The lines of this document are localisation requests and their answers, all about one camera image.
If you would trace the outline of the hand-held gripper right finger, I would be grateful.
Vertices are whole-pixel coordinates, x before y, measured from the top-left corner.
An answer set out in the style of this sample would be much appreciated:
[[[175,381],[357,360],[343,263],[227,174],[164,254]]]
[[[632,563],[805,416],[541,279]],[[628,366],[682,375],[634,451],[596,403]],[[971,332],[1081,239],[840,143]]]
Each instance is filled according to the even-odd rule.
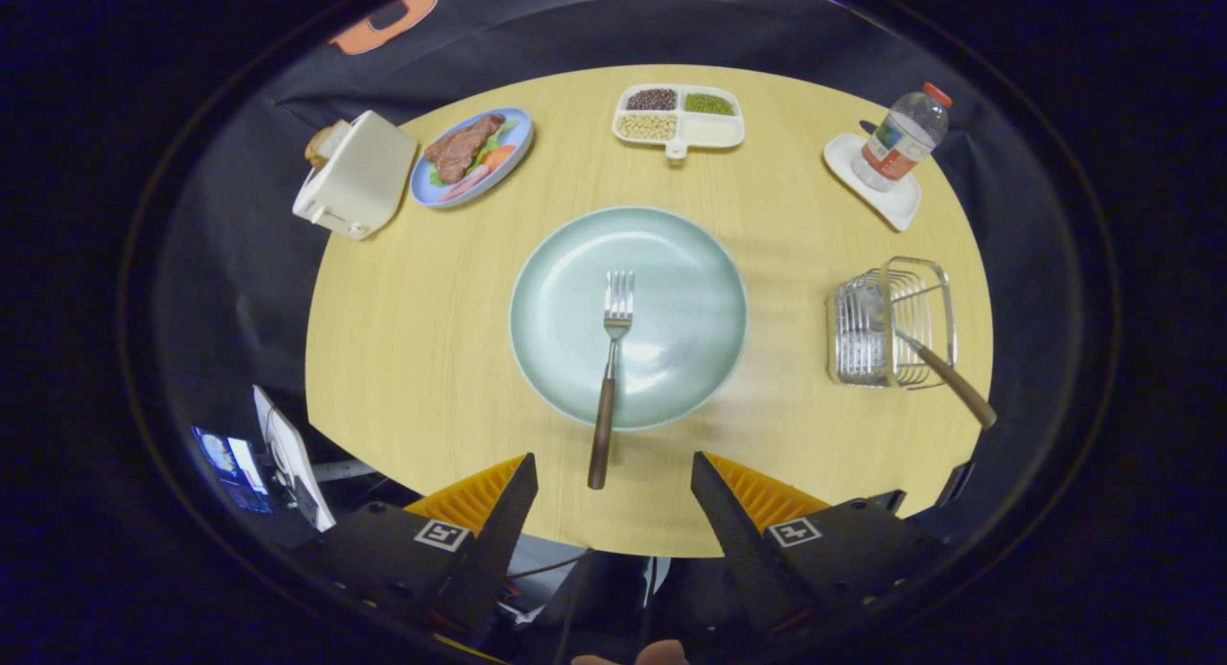
[[[942,563],[948,548],[866,498],[829,504],[713,452],[690,479],[755,629],[847,622]]]

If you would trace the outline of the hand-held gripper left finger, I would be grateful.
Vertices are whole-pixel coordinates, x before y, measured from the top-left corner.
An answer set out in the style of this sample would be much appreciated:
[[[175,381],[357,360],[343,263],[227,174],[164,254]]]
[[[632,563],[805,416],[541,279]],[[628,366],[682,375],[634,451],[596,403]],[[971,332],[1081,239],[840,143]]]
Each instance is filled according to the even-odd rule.
[[[537,496],[533,452],[410,505],[372,502],[290,550],[344,607],[415,640],[485,637]]]

